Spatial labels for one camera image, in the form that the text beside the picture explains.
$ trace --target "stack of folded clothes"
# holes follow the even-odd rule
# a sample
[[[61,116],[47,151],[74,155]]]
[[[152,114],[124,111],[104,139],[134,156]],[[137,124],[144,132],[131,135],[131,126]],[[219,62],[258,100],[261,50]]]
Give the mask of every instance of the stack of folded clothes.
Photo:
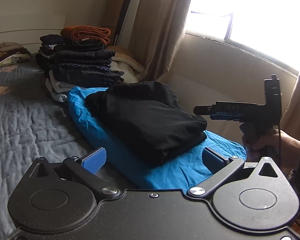
[[[40,38],[36,62],[45,70],[45,85],[54,100],[66,101],[65,93],[76,86],[104,88],[124,81],[124,72],[110,69],[115,52],[105,50],[109,35],[109,29],[77,26],[64,28],[61,36]]]
[[[0,43],[0,67],[8,66],[30,59],[31,53],[16,42]]]

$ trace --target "circular disc cover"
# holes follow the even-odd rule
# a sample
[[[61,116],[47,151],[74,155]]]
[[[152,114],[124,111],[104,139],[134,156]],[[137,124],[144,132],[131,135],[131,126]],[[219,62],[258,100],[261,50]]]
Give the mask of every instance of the circular disc cover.
[[[253,231],[268,231],[287,225],[298,212],[293,189],[278,185],[235,181],[220,187],[212,202],[217,213],[231,224]]]
[[[56,233],[79,226],[93,214],[96,200],[91,190],[73,181],[45,178],[29,180],[12,194],[8,211],[18,225]]]

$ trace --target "window frame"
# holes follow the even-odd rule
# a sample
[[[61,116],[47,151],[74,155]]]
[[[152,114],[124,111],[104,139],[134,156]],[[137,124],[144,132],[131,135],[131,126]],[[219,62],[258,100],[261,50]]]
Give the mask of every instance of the window frame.
[[[204,14],[204,15],[211,15],[211,14],[206,14],[206,13],[201,13],[201,12],[195,12],[195,11],[191,11],[190,13],[195,13],[195,14]],[[230,46],[233,46],[233,47],[236,47],[238,49],[242,49],[248,53],[251,53],[257,57],[260,57],[266,61],[269,61],[271,63],[273,63],[274,65],[280,67],[280,68],[283,68],[285,69],[286,71],[292,73],[293,75],[295,76],[298,76],[299,74],[299,71],[294,69],[293,67],[289,66],[288,64],[268,55],[268,54],[265,54],[261,51],[258,51],[256,49],[253,49],[247,45],[244,45],[242,43],[239,43],[239,42],[236,42],[236,41],[233,41],[230,39],[231,37],[231,31],[232,31],[232,24],[233,24],[233,15],[234,15],[234,12],[230,13],[230,14],[227,14],[227,15],[222,15],[222,16],[219,16],[219,17],[227,17],[227,16],[230,16],[230,20],[229,20],[229,24],[228,24],[228,28],[227,28],[227,31],[226,31],[226,35],[224,37],[224,39],[221,39],[221,38],[217,38],[217,37],[214,37],[212,35],[208,35],[208,34],[204,34],[204,33],[199,33],[199,32],[196,32],[196,31],[192,31],[192,30],[186,30],[186,33],[187,34],[191,34],[191,35],[195,35],[195,36],[200,36],[200,37],[203,37],[203,38],[208,38],[208,39],[211,39],[211,40],[215,40],[215,41],[219,41],[221,43],[225,43],[227,45],[230,45]]]

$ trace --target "window sill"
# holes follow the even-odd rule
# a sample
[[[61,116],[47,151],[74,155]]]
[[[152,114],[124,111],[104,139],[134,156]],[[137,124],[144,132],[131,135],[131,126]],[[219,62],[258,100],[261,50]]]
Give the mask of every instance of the window sill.
[[[240,44],[240,43],[237,43],[237,42],[234,42],[234,41],[231,41],[231,40],[224,41],[223,39],[218,39],[216,37],[210,37],[208,35],[205,35],[205,34],[202,34],[202,33],[197,33],[197,32],[191,31],[191,30],[186,30],[186,34],[190,34],[190,35],[202,37],[202,38],[213,40],[213,41],[216,41],[216,42],[221,42],[221,43],[223,43],[225,45],[228,45],[228,46],[231,46],[231,47],[243,50],[243,51],[245,51],[247,53],[250,53],[250,54],[252,54],[254,56],[257,56],[257,57],[259,57],[259,58],[261,58],[263,60],[266,60],[266,61],[268,61],[268,62],[276,65],[277,67],[280,67],[280,68],[284,69],[285,71],[291,73],[294,76],[298,76],[298,73],[299,73],[298,70],[296,70],[296,69],[292,68],[291,66],[289,66],[289,65],[281,62],[280,60],[277,60],[277,59],[275,59],[275,58],[273,58],[271,56],[268,56],[268,55],[266,55],[266,54],[264,54],[262,52],[259,52],[259,51],[255,50],[255,49],[252,49],[252,48],[250,48],[248,46],[245,46],[243,44]]]

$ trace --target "person's arm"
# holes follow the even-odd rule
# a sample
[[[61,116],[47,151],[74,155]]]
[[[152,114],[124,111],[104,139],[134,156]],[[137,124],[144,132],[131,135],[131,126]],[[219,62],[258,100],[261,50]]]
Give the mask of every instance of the person's arm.
[[[262,135],[253,145],[247,144],[245,138],[243,143],[248,150],[259,150],[270,145],[279,151],[279,130],[273,129],[267,135]],[[296,170],[295,176],[291,181],[292,186],[297,189],[300,199],[300,141],[292,138],[284,131],[281,131],[281,168]]]

